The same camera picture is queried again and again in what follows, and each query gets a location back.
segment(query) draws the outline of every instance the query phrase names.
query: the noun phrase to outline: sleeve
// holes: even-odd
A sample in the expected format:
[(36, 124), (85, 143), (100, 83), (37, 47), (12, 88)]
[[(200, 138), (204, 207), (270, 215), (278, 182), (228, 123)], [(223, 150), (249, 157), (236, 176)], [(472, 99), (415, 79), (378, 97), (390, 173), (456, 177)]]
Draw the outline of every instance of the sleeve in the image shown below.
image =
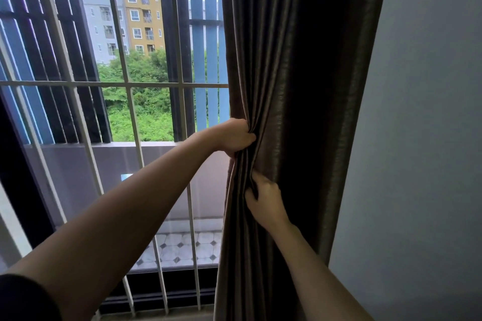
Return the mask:
[(0, 320), (48, 319), (61, 321), (60, 311), (39, 284), (15, 274), (0, 275)]

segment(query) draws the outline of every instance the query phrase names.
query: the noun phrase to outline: gray building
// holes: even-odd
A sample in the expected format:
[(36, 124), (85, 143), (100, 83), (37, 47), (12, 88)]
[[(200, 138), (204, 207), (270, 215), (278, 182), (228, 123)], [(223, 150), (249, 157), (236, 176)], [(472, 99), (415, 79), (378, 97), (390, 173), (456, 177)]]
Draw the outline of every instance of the gray building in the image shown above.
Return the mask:
[[(114, 51), (118, 48), (110, 2), (109, 0), (83, 0), (83, 4), (95, 61), (100, 64), (108, 64), (115, 58)], [(124, 50), (129, 51), (129, 39), (125, 34), (123, 0), (117, 0), (117, 7), (121, 24), (120, 31), (123, 34)]]

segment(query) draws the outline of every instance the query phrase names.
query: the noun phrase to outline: yellow building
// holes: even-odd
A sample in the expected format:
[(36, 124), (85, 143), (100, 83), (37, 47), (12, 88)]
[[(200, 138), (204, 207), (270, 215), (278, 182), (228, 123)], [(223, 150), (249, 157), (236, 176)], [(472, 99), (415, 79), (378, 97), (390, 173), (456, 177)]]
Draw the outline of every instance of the yellow building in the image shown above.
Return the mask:
[(126, 34), (131, 49), (141, 53), (164, 48), (160, 0), (124, 0)]

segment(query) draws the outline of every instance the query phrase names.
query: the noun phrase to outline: right arm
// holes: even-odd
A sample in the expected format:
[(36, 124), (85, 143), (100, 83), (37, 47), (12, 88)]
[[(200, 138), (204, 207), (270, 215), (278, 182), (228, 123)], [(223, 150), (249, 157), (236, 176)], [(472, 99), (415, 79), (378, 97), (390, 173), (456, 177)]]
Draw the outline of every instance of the right arm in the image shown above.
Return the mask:
[(246, 204), (253, 217), (273, 237), (290, 269), (296, 292), (309, 321), (373, 320), (341, 282), (323, 264), (289, 220), (276, 183), (253, 171), (258, 189), (246, 190)]

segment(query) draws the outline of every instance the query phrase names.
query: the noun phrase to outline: dark curtain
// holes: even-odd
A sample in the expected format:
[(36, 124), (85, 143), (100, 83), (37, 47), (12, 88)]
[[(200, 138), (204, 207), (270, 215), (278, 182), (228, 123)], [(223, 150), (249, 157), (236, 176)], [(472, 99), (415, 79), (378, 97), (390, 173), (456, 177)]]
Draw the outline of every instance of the dark curtain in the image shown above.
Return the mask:
[(303, 319), (289, 270), (244, 203), (255, 167), (328, 264), (382, 0), (223, 0), (231, 163), (214, 319)]

